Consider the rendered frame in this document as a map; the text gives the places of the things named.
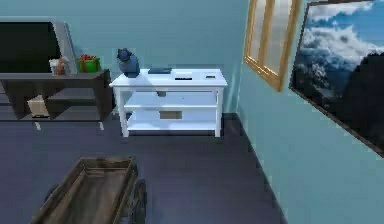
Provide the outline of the black television set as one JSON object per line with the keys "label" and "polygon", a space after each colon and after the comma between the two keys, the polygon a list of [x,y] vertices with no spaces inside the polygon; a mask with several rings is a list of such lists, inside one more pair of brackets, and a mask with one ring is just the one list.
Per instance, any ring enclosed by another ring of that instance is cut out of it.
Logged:
{"label": "black television set", "polygon": [[69,26],[51,17],[0,16],[0,73],[50,73],[51,59],[64,57],[77,73]]}

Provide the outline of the brown wooden cart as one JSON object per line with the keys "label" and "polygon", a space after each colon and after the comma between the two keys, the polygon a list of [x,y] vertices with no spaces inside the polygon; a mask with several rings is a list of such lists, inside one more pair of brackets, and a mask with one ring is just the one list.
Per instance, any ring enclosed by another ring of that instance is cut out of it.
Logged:
{"label": "brown wooden cart", "polygon": [[82,157],[29,224],[146,224],[146,183],[133,157]]}

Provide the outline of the beige cardboard box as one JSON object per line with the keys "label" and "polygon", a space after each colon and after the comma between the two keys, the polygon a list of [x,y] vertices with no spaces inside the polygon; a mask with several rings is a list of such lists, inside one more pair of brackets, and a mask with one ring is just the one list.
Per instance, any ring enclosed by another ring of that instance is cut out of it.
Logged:
{"label": "beige cardboard box", "polygon": [[32,113],[33,117],[48,117],[49,112],[45,105],[45,101],[42,95],[37,95],[36,97],[28,101],[28,106]]}

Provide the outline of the white shelf table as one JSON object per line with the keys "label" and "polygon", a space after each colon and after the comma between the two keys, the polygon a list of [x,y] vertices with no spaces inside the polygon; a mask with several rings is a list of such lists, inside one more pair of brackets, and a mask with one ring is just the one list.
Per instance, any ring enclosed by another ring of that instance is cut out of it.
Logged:
{"label": "white shelf table", "polygon": [[[173,72],[193,72],[193,80],[174,80]],[[219,69],[174,69],[170,74],[121,74],[110,86],[116,96],[122,135],[132,131],[212,131],[221,135],[227,81]],[[160,119],[159,111],[182,111],[182,119]]]}

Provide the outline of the white orange figurine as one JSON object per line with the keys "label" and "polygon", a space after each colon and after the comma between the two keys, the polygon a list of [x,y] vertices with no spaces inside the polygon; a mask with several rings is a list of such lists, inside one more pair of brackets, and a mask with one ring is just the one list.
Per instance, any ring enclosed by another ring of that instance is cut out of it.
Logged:
{"label": "white orange figurine", "polygon": [[65,56],[49,60],[50,69],[53,75],[69,75],[71,73],[69,60]]}

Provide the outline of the green gift box red ribbon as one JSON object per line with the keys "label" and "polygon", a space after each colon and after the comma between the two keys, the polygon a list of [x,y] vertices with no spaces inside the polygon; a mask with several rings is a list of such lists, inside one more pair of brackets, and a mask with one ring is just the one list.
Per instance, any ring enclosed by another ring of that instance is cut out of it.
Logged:
{"label": "green gift box red ribbon", "polygon": [[77,65],[81,73],[94,73],[101,69],[100,59],[87,54],[83,54],[77,59]]}

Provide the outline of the wooden framed window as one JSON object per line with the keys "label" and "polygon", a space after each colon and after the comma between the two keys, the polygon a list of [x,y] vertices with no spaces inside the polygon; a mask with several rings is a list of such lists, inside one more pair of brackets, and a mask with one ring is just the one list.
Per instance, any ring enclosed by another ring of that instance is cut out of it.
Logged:
{"label": "wooden framed window", "polygon": [[281,92],[302,0],[249,0],[243,61]]}

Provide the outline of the grey flat box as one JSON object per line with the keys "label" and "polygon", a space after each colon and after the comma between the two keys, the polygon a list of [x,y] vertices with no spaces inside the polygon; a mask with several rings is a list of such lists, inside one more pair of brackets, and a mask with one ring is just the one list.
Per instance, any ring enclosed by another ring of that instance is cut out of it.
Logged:
{"label": "grey flat box", "polygon": [[182,119],[182,111],[159,111],[160,119]]}

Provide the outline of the dark brown television stand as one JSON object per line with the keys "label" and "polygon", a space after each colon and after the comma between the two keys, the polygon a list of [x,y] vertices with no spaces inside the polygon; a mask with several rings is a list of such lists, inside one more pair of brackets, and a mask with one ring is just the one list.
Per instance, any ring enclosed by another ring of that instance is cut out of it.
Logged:
{"label": "dark brown television stand", "polygon": [[[110,71],[52,75],[0,73],[0,122],[103,122],[115,107]],[[33,117],[28,101],[42,95],[48,117]]]}

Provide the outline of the framed cloud sky picture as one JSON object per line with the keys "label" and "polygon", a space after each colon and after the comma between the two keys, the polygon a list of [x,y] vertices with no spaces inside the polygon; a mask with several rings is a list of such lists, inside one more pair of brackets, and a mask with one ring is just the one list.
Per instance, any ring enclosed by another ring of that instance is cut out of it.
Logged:
{"label": "framed cloud sky picture", "polygon": [[289,88],[384,158],[384,0],[308,3]]}

